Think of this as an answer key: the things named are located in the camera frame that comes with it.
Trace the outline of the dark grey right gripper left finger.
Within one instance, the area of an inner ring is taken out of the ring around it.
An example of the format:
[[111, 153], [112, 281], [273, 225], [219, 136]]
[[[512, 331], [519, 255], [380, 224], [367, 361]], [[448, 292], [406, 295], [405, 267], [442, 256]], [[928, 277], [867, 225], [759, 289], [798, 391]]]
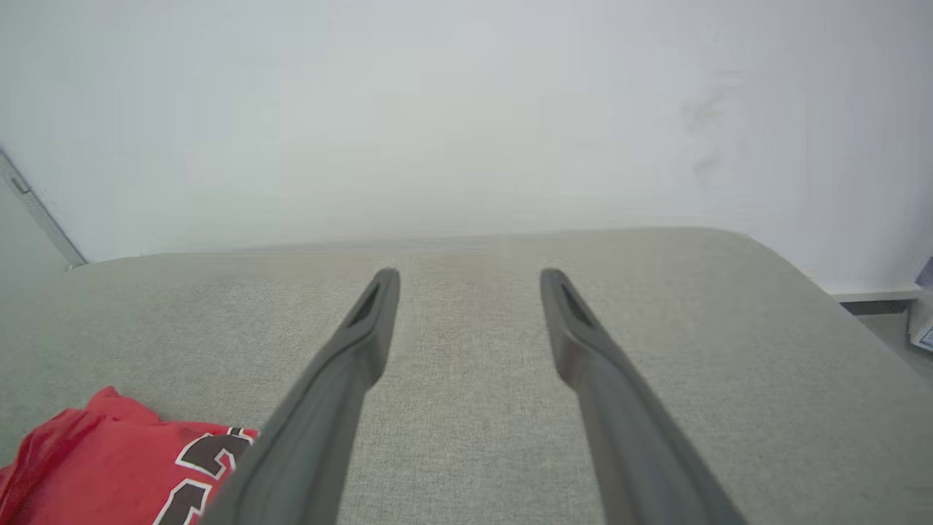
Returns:
[[386, 369], [400, 285], [396, 269], [373, 276], [200, 525], [336, 525], [364, 396]]

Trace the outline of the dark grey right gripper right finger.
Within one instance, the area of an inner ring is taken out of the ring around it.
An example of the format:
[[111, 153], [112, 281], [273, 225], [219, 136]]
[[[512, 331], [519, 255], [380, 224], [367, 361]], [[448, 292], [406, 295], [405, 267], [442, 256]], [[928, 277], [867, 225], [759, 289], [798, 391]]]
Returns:
[[558, 376], [576, 393], [606, 525], [747, 525], [569, 276], [540, 273]]

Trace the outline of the red white basketball jersey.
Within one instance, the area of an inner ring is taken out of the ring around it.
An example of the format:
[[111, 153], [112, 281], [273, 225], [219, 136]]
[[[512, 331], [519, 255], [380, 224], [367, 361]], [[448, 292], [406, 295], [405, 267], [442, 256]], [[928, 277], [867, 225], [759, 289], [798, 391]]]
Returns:
[[0, 469], [0, 525], [199, 525], [258, 437], [164, 421], [107, 386], [23, 439]]

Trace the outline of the grey fabric sofa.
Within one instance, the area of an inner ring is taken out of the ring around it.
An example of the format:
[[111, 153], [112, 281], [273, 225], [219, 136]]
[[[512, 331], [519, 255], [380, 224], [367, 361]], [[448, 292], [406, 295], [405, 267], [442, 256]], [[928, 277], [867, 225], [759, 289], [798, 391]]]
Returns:
[[257, 428], [377, 270], [401, 293], [345, 525], [603, 521], [540, 271], [563, 270], [757, 525], [933, 525], [933, 385], [776, 250], [712, 229], [157, 254], [0, 292], [0, 467], [104, 386]]

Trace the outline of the white blue box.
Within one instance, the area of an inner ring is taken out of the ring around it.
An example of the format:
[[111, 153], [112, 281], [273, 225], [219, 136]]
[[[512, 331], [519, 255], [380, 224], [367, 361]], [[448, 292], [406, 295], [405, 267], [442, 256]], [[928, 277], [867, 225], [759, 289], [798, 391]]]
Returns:
[[933, 354], [933, 257], [916, 279], [919, 296], [910, 305], [907, 333], [914, 348]]

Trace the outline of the grey metal door frame strip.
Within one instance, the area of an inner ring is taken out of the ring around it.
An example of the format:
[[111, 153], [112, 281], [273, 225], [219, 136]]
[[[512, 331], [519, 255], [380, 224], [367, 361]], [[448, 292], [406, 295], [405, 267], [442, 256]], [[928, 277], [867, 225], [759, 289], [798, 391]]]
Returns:
[[60, 228], [56, 219], [44, 206], [36, 190], [27, 183], [6, 152], [0, 147], [0, 179], [13, 191], [21, 206], [32, 217], [37, 227], [50, 240], [51, 245], [66, 260], [70, 268], [87, 265], [87, 260], [80, 253], [70, 238]]

